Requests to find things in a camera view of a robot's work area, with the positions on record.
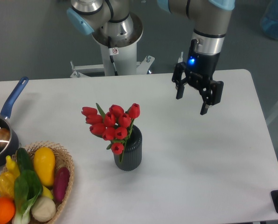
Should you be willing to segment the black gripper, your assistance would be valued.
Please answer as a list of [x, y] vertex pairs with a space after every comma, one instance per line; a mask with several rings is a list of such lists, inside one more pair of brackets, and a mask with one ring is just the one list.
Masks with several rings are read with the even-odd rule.
[[[197, 39], [191, 41], [187, 64], [185, 62], [176, 64], [172, 82], [175, 83], [177, 89], [176, 99], [181, 99], [183, 97], [184, 85], [186, 83], [199, 90], [199, 94], [203, 100], [200, 114], [205, 115], [210, 106], [221, 102], [224, 82], [213, 80], [213, 73], [220, 53], [207, 55], [197, 52], [197, 44]], [[186, 78], [182, 79], [184, 71], [187, 80]]]

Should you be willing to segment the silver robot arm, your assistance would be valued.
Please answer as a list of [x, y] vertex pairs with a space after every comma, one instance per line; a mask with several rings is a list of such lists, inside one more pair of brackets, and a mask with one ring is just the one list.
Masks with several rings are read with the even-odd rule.
[[[233, 0], [159, 0], [163, 10], [195, 22], [188, 58], [176, 64], [172, 81], [176, 98], [186, 84], [199, 91], [201, 114], [220, 103], [223, 82], [213, 74], [228, 29]], [[137, 42], [143, 34], [140, 18], [129, 9], [127, 0], [73, 0], [67, 10], [73, 26], [83, 35], [92, 35], [100, 45], [104, 74], [123, 76], [138, 73]]]

